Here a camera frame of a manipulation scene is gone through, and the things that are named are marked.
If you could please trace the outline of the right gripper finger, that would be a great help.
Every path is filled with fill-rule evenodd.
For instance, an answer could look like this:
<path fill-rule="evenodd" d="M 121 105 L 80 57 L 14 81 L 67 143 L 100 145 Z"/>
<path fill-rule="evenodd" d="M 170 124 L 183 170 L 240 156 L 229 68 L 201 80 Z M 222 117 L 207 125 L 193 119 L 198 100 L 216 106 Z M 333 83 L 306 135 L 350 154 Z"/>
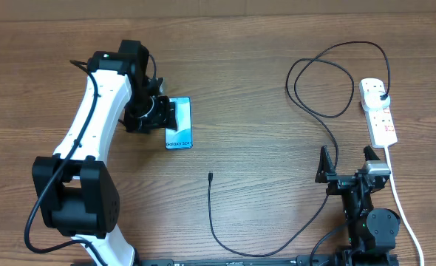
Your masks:
<path fill-rule="evenodd" d="M 365 146 L 363 152 L 366 161 L 380 160 L 379 156 L 374 152 L 371 146 Z"/>
<path fill-rule="evenodd" d="M 317 168 L 315 182 L 328 183 L 336 176 L 335 166 L 331 160 L 330 153 L 326 146 L 320 150 L 319 166 Z"/>

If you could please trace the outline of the Galaxy smartphone blue screen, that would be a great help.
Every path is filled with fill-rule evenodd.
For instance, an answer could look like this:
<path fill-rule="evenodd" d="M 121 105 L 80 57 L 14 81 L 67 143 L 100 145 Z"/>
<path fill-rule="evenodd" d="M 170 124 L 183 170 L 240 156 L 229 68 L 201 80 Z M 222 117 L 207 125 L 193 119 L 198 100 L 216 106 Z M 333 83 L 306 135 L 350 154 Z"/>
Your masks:
<path fill-rule="evenodd" d="M 171 98 L 175 104 L 176 129 L 165 129 L 166 148 L 169 150 L 193 147 L 190 97 Z"/>

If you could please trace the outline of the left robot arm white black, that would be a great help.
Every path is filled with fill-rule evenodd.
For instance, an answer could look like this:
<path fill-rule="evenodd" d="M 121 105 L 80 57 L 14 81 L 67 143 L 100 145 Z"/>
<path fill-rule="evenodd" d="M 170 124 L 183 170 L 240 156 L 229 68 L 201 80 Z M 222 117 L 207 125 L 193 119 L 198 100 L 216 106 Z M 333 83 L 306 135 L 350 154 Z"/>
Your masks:
<path fill-rule="evenodd" d="M 52 156 L 33 163 L 38 199 L 24 228 L 24 244 L 33 253 L 80 244 L 94 265 L 140 264 L 118 227 L 120 197 L 106 165 L 119 123 L 144 134 L 178 127 L 163 78 L 146 74 L 153 59 L 140 41 L 123 40 L 117 52 L 97 51 L 86 62 L 71 62 L 86 73 L 86 90 Z"/>

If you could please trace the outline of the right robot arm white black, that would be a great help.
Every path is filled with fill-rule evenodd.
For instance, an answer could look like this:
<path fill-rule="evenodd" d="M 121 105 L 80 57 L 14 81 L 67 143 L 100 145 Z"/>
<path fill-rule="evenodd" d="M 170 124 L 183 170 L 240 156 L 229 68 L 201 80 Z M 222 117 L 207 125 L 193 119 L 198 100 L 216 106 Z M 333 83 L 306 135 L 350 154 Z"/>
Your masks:
<path fill-rule="evenodd" d="M 311 265 L 397 265 L 396 246 L 400 216 L 387 208 L 375 208 L 371 195 L 385 188 L 391 170 L 370 146 L 364 148 L 365 162 L 352 175 L 335 171 L 326 146 L 321 147 L 315 181 L 326 183 L 326 195 L 340 196 L 345 223 L 323 236 L 311 251 Z M 330 255 L 317 256 L 319 246 L 334 234 L 347 229 L 349 245 Z"/>

